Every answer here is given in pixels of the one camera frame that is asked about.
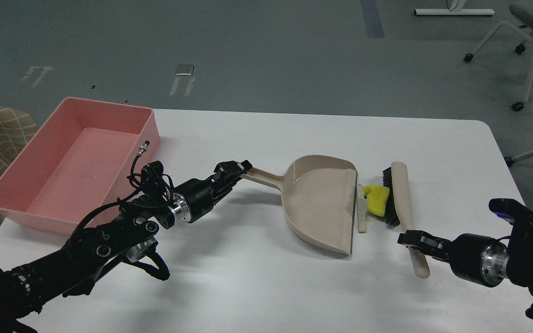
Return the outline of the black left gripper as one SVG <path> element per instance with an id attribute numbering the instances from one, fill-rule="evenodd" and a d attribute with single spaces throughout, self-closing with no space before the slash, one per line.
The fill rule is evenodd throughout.
<path id="1" fill-rule="evenodd" d="M 184 199 L 188 207 L 190 217 L 185 221 L 195 222 L 212 211 L 214 206 L 233 190 L 239 179 L 246 177 L 252 168 L 253 165 L 248 160 L 220 162 L 216 165 L 211 178 L 190 179 L 175 187 L 175 192 Z"/>

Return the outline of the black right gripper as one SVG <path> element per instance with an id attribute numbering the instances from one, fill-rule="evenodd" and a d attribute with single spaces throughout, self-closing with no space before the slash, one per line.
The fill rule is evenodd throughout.
<path id="1" fill-rule="evenodd" d="M 452 241 L 423 230 L 406 230 L 398 236 L 397 243 L 435 260 L 450 263 L 451 271 L 458 278 L 489 288 L 498 285 L 493 269 L 484 267 L 485 257 L 494 254 L 498 247 L 494 238 L 461 234 Z"/>

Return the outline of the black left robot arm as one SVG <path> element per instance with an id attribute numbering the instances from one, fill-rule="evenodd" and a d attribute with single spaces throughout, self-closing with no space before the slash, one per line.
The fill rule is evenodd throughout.
<path id="1" fill-rule="evenodd" d="M 127 179 L 134 191 L 129 196 L 88 213 L 61 249 L 8 271 L 0 269 L 0 333 L 33 333 L 19 319 L 40 313 L 58 296 L 89 295 L 118 264 L 140 268 L 161 281 L 169 279 L 169 267 L 156 250 L 160 228 L 203 217 L 252 169 L 247 160 L 224 161 L 207 179 L 190 179 L 176 187 L 159 161 L 135 172 L 148 146 L 145 141 L 131 164 Z"/>

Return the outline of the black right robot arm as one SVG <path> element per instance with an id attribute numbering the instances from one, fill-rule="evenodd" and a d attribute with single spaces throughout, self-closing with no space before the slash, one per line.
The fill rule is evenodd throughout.
<path id="1" fill-rule="evenodd" d="M 508 279 L 533 297 L 533 210 L 511 198 L 491 199 L 488 207 L 512 227 L 508 244 L 470 233 L 446 240 L 423 230 L 407 230 L 397 242 L 448 263 L 458 278 L 490 288 Z M 533 303 L 525 316 L 533 320 Z"/>

